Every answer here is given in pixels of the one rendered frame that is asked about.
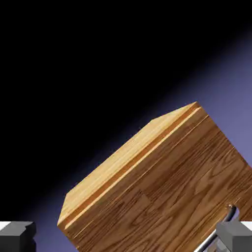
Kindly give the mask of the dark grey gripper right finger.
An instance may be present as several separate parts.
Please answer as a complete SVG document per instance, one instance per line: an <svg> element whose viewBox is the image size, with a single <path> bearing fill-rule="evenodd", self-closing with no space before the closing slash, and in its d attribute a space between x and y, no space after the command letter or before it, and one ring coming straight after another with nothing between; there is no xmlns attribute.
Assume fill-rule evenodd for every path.
<svg viewBox="0 0 252 252"><path fill-rule="evenodd" d="M252 222L239 219L219 222L216 252L252 252L252 230L246 224Z"/></svg>

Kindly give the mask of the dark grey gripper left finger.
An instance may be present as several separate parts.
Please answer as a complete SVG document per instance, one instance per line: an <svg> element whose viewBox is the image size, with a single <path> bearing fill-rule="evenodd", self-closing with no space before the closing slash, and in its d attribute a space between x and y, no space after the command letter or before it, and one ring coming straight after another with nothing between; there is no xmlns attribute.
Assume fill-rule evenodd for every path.
<svg viewBox="0 0 252 252"><path fill-rule="evenodd" d="M33 221L0 221L0 252L36 252Z"/></svg>

